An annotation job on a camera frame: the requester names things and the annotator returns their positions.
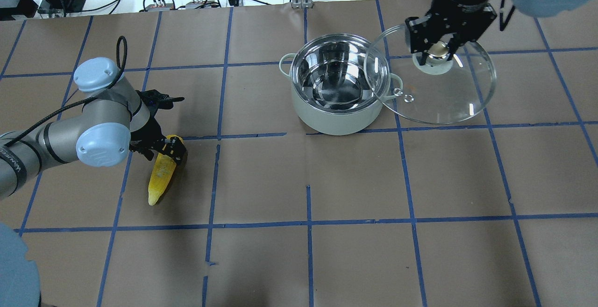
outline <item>white pot exterior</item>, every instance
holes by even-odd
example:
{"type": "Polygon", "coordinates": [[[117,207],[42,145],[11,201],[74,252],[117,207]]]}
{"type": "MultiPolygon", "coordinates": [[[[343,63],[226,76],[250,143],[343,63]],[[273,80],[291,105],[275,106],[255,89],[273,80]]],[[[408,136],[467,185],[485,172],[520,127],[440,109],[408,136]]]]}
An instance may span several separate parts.
{"type": "Polygon", "coordinates": [[[307,126],[318,132],[329,135],[347,135],[366,128],[374,122],[380,110],[382,103],[377,100],[369,107],[347,114],[326,113],[316,109],[305,102],[291,84],[291,99],[297,115],[307,126]]]}

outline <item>yellow corn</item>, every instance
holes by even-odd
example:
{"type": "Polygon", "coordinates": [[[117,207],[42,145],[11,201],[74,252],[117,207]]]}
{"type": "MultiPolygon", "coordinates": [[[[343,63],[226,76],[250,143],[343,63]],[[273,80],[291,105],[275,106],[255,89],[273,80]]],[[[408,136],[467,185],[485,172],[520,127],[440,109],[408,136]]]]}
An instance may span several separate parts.
{"type": "MultiPolygon", "coordinates": [[[[169,135],[167,138],[171,137],[178,137],[179,139],[182,138],[177,135],[169,135]]],[[[156,157],[156,162],[154,163],[154,170],[151,173],[151,177],[149,178],[149,185],[148,185],[148,203],[149,205],[154,205],[158,202],[158,199],[162,194],[166,191],[166,187],[171,181],[171,177],[175,172],[175,167],[177,163],[164,154],[158,153],[156,157]]]]}

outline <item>pot handle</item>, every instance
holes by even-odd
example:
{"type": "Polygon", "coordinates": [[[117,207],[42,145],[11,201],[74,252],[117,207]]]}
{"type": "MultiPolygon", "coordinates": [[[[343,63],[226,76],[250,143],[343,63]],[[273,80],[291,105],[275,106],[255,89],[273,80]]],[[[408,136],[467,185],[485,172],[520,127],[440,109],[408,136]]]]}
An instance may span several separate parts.
{"type": "Polygon", "coordinates": [[[287,77],[289,80],[291,80],[291,75],[286,73],[282,69],[282,62],[284,62],[284,60],[287,60],[289,58],[295,58],[295,54],[286,54],[286,55],[282,56],[282,58],[280,59],[280,62],[278,62],[278,70],[280,70],[280,73],[282,73],[285,77],[287,77]]]}
{"type": "Polygon", "coordinates": [[[399,77],[398,75],[395,75],[394,73],[390,74],[391,79],[397,81],[398,83],[398,87],[395,87],[393,91],[391,91],[391,94],[389,96],[383,96],[380,99],[383,102],[386,102],[388,100],[394,99],[398,96],[402,96],[403,95],[403,79],[401,79],[401,77],[399,77]]]}

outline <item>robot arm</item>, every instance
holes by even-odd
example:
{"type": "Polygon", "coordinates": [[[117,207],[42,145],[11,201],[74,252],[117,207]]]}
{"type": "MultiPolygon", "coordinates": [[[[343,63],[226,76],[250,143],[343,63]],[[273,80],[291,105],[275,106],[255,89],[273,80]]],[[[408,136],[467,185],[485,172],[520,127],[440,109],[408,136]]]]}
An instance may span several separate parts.
{"type": "MultiPolygon", "coordinates": [[[[513,0],[524,14],[550,17],[563,10],[573,10],[588,0],[513,0]]],[[[420,65],[427,60],[451,60],[459,47],[477,41],[492,21],[496,11],[488,0],[432,0],[423,17],[406,19],[407,39],[420,65]]]]}
{"type": "Polygon", "coordinates": [[[129,150],[148,160],[153,158],[151,150],[156,150],[177,164],[181,161],[184,145],[177,139],[167,140],[154,115],[158,108],[171,108],[182,98],[169,98],[155,90],[137,92],[124,75],[107,88],[118,73],[117,65],[108,58],[88,60],[74,74],[79,90],[94,97],[81,115],[40,126],[18,141],[13,139],[21,132],[0,135],[0,199],[41,171],[75,160],[90,166],[113,166],[121,163],[129,150]]]}

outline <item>stainless steel pot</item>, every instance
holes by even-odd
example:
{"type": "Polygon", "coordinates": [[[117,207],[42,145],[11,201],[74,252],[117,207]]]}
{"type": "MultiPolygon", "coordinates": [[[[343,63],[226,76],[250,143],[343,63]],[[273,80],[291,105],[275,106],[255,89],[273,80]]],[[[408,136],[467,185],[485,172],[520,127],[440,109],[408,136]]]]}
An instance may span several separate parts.
{"type": "Polygon", "coordinates": [[[380,114],[382,102],[376,96],[396,97],[391,79],[400,87],[402,82],[389,72],[383,54],[367,63],[366,79],[363,65],[370,45],[360,36],[330,34],[310,41],[297,54],[282,56],[278,68],[292,82],[293,107],[305,124],[331,135],[355,133],[380,114]],[[282,64],[289,58],[293,61],[286,73],[282,64]]]}

